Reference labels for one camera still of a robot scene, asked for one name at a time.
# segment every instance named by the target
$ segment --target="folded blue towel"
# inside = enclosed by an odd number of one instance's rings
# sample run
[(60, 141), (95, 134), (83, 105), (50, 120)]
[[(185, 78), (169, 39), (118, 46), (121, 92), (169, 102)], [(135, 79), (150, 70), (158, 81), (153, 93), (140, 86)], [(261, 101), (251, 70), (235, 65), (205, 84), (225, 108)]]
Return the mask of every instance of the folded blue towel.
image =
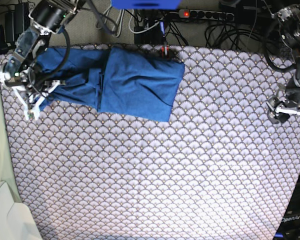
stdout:
[[(49, 48), (37, 61), (48, 73), (64, 54), (64, 48)], [(51, 95), (54, 100), (92, 106), (99, 112), (167, 122), (184, 71), (183, 63), (117, 47), (71, 49), (67, 63), (54, 76), (66, 80), (66, 85), (57, 87)], [(47, 99), (42, 109), (51, 101)]]

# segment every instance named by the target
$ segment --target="power strip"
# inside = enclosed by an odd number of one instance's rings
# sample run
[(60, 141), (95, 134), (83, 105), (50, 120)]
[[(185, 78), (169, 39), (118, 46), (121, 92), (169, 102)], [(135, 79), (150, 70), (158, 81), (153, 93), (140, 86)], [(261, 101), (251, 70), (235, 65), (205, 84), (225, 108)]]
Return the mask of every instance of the power strip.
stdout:
[(205, 19), (227, 22), (235, 21), (235, 15), (229, 12), (179, 9), (178, 14), (181, 19)]

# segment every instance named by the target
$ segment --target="scallop pattern fabric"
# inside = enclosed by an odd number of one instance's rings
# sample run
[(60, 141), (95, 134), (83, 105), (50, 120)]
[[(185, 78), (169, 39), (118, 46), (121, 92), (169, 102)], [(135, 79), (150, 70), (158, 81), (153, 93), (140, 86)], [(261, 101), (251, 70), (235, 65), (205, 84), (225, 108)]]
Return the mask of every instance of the scallop pattern fabric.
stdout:
[(186, 68), (165, 123), (63, 101), (27, 122), (2, 88), (18, 191), (44, 240), (273, 238), (300, 173), (300, 117), (273, 125), (266, 100), (291, 73), (259, 54), (171, 48)]

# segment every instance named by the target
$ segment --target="blue cloth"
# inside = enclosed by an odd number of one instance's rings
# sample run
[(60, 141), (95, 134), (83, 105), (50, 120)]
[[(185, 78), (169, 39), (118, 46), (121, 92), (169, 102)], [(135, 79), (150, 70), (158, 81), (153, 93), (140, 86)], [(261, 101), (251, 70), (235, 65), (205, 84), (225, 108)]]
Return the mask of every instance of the blue cloth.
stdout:
[(183, 63), (114, 47), (98, 110), (168, 122), (184, 72)]
[[(44, 73), (62, 61), (64, 48), (48, 48), (37, 59)], [(183, 63), (147, 57), (117, 47), (111, 50), (71, 49), (67, 63), (54, 76), (66, 80), (51, 94), (67, 101), (110, 112), (169, 121), (177, 89), (183, 78)], [(47, 99), (44, 109), (51, 103)]]

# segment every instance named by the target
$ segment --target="blue box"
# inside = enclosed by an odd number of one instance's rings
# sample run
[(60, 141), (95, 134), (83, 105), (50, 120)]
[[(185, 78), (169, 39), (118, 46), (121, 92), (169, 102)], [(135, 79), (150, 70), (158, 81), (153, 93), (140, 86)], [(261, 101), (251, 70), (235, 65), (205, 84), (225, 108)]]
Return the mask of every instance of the blue box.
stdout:
[(176, 9), (181, 0), (112, 0), (117, 9)]

